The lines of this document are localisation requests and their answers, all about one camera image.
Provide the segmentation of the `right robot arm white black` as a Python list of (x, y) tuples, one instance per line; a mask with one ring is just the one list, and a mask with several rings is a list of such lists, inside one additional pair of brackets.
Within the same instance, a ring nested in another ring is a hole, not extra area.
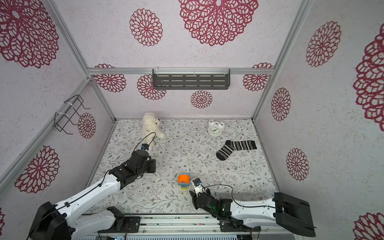
[(190, 191), (195, 209), (208, 212), (233, 230), (256, 231), (263, 225), (277, 224), (299, 236), (315, 237), (310, 204), (284, 193), (261, 201), (235, 201), (215, 199), (204, 192)]

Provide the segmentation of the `orange rounded lego brick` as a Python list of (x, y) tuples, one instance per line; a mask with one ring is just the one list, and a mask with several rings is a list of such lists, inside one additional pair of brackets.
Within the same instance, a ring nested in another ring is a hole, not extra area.
[(178, 176), (178, 184), (179, 185), (189, 185), (190, 184), (190, 177), (187, 175), (179, 175)]

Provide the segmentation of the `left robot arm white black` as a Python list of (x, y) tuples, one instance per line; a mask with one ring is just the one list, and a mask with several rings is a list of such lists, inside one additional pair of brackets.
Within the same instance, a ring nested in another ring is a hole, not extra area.
[(136, 150), (121, 165), (108, 170), (103, 179), (76, 195), (56, 204), (41, 205), (27, 238), (29, 240), (76, 240), (99, 231), (119, 232), (126, 227), (125, 215), (116, 207), (83, 216), (103, 198), (156, 171), (156, 160), (145, 150)]

